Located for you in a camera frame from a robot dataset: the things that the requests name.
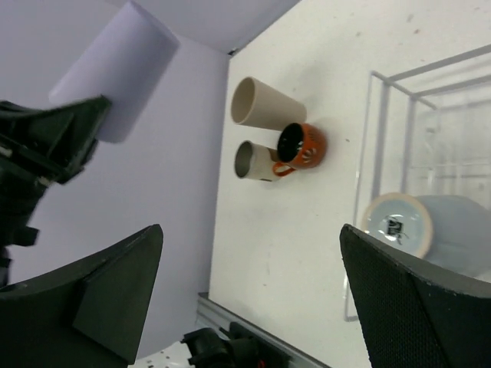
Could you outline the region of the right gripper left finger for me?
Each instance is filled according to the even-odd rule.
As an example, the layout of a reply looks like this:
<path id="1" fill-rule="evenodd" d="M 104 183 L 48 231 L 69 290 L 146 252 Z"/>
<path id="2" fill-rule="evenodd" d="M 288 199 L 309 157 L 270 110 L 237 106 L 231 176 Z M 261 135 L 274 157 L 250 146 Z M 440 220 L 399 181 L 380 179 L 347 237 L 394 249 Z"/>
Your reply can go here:
<path id="1" fill-rule="evenodd" d="M 127 367 L 137 358 L 163 248 L 148 226 L 1 289 L 3 367 Z"/>

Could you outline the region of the orange ceramic mug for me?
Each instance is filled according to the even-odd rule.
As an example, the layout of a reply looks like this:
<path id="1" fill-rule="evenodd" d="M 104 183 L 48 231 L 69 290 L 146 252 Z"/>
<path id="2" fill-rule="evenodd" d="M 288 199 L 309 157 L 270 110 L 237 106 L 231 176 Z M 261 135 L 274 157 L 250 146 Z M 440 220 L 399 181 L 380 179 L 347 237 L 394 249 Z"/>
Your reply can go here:
<path id="1" fill-rule="evenodd" d="M 315 168 L 324 159 L 327 148 L 327 137 L 322 130 L 309 123 L 290 123 L 278 138 L 278 162 L 272 172 L 284 177 L 295 170 Z"/>

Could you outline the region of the beige plastic cup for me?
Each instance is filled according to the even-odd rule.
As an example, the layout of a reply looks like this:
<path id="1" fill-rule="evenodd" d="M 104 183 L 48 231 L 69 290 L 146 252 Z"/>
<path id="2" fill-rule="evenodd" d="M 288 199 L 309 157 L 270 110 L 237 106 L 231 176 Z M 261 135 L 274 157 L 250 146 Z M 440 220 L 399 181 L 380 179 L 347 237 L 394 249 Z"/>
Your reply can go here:
<path id="1" fill-rule="evenodd" d="M 233 92 L 230 114 L 240 126 L 282 131 L 290 123 L 304 123 L 307 109 L 262 81 L 246 77 Z"/>

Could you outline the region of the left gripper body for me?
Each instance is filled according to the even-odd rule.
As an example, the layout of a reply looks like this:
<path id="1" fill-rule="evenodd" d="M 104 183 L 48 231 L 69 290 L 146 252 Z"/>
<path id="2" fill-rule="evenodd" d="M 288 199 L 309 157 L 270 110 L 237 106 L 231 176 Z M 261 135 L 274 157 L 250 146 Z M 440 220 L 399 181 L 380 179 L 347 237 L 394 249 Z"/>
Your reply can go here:
<path id="1" fill-rule="evenodd" d="M 43 110 L 1 102 L 1 147 L 9 159 L 37 177 L 65 184 L 84 170 L 97 148 L 95 139 L 86 146 L 39 146 L 38 121 Z"/>

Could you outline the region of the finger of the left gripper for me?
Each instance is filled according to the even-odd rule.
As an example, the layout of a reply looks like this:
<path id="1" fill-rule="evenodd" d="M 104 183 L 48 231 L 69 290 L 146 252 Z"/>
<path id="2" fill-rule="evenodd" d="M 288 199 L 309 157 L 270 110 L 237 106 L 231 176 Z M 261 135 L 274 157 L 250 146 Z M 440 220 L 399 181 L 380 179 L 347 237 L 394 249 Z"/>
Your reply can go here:
<path id="1" fill-rule="evenodd" d="M 40 113 L 39 146 L 86 146 L 103 123 L 112 103 L 96 96 L 63 103 Z"/>

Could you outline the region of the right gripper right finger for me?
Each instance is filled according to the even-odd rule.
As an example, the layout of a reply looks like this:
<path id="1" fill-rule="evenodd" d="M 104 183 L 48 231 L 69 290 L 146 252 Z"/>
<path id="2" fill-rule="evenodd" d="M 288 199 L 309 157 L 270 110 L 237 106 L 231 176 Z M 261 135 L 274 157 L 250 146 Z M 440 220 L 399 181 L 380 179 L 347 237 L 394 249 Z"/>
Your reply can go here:
<path id="1" fill-rule="evenodd" d="M 392 248 L 352 225 L 340 246 L 373 367 L 488 367 L 490 284 Z"/>

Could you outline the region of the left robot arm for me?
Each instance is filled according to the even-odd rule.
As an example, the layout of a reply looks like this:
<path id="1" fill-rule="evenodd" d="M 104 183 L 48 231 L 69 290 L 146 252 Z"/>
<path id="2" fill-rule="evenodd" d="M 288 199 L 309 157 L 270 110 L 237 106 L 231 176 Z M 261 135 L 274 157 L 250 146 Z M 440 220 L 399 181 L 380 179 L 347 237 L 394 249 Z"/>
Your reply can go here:
<path id="1" fill-rule="evenodd" d="M 47 110 L 1 102 L 1 285 L 12 262 L 8 247 L 30 247 L 39 230 L 32 215 L 53 183 L 79 175 L 97 148 L 97 131 L 110 111 L 104 96 Z"/>

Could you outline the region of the lavender plastic cup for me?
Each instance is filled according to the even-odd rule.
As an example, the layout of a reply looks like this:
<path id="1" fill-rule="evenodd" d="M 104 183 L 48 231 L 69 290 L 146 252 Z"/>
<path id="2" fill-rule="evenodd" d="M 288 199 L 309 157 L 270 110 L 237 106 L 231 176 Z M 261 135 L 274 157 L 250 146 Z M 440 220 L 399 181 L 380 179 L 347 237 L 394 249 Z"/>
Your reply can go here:
<path id="1" fill-rule="evenodd" d="M 111 101 L 97 138 L 122 143 L 132 132 L 180 42 L 160 20 L 128 1 L 49 94 L 52 104 L 103 95 Z"/>

